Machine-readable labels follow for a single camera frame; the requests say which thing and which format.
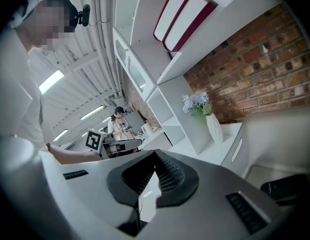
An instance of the red brick wall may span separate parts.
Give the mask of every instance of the red brick wall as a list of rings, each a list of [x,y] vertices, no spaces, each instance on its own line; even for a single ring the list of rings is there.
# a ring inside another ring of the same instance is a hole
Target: red brick wall
[[[184,77],[195,93],[209,93],[221,123],[310,105],[309,47],[283,4],[221,43]]]
[[[143,101],[142,97],[140,96],[135,86],[131,82],[129,76],[125,72],[124,72],[124,85],[125,85],[124,95],[126,97],[126,100],[129,103],[131,103],[134,109],[138,110],[153,127],[161,127],[160,123],[154,116],[152,110],[150,109],[146,101]]]

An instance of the person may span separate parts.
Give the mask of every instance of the person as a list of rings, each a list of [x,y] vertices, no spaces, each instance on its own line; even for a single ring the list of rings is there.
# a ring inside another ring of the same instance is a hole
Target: person
[[[43,111],[43,96],[28,65],[29,52],[73,32],[78,11],[70,0],[38,3],[15,29],[0,35],[0,135],[28,139],[61,164],[99,161],[94,152],[64,150],[50,144],[53,131]]]
[[[124,109],[121,106],[115,108],[115,120],[108,121],[108,133],[112,133],[117,141],[134,140],[138,135],[132,129],[125,131],[125,127],[129,126],[129,123],[124,117]]]

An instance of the white shirt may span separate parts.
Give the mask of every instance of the white shirt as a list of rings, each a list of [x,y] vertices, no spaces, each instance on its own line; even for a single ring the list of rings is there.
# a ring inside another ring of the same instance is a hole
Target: white shirt
[[[125,117],[123,117],[123,123],[126,126],[130,125],[127,122],[127,120],[125,119]],[[117,132],[117,131],[123,130],[123,128],[124,128],[124,125],[122,123],[120,123],[118,120],[115,120],[115,122],[112,122],[112,120],[108,121],[107,131],[109,134],[111,134],[112,132]],[[114,134],[114,138],[117,141],[134,140],[135,139],[134,135],[131,133],[130,130],[128,130],[127,132],[123,131],[121,134]]]
[[[0,135],[17,135],[48,151],[46,144],[54,134],[45,120],[43,96],[28,60],[16,31],[4,30],[0,35]]]

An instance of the dark hair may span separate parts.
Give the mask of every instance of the dark hair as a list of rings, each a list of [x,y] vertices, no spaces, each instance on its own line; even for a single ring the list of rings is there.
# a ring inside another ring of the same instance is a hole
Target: dark hair
[[[115,108],[115,115],[117,115],[117,113],[125,113],[124,108],[122,108],[121,106]]]
[[[64,32],[73,32],[79,22],[79,12],[76,7],[71,3],[70,0],[45,0],[48,7],[64,7],[64,12],[69,14],[69,25],[64,26]],[[34,9],[31,10],[28,15],[24,18],[24,21],[33,13]]]

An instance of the white vase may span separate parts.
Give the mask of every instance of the white vase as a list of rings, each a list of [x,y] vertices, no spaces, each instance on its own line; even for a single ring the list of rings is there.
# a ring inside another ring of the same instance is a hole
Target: white vase
[[[212,136],[215,143],[216,144],[223,143],[222,127],[220,125],[220,122],[218,121],[218,119],[214,115],[214,113],[206,116],[206,122],[207,122],[207,126],[209,129],[210,135]]]

